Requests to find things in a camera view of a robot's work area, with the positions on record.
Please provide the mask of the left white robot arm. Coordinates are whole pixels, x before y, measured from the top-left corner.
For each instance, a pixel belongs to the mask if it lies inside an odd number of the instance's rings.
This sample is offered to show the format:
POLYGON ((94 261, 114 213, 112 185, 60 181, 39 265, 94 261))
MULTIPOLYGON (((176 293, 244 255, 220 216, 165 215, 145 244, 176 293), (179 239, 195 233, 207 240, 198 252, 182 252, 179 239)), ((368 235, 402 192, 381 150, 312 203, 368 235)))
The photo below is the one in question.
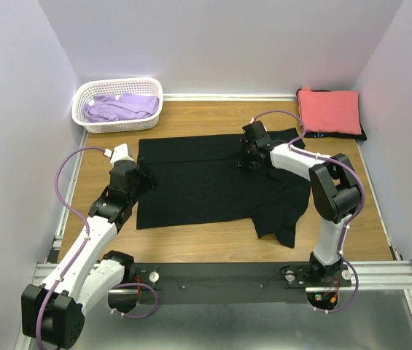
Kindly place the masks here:
POLYGON ((131 217, 140 197, 157 183, 142 158, 116 160, 109 174, 109 184, 91 205, 70 250, 40 284, 29 284, 21 295, 23 334, 34 338, 40 349, 70 349, 88 311, 110 288, 145 286, 133 279, 131 256, 102 251, 131 217))

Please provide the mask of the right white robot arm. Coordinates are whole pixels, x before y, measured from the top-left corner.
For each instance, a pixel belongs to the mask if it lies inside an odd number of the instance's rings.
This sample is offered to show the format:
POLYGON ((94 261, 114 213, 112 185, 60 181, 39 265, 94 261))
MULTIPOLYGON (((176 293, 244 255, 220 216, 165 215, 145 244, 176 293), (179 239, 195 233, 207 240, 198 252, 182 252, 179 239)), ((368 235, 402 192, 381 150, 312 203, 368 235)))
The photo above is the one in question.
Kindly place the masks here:
POLYGON ((260 121, 245 125, 243 132, 240 167, 266 176, 287 171, 309 181, 321 222, 308 278, 325 285, 342 269, 347 231, 365 203, 362 181, 344 154, 330 157, 300 149, 294 141, 273 140, 260 121))

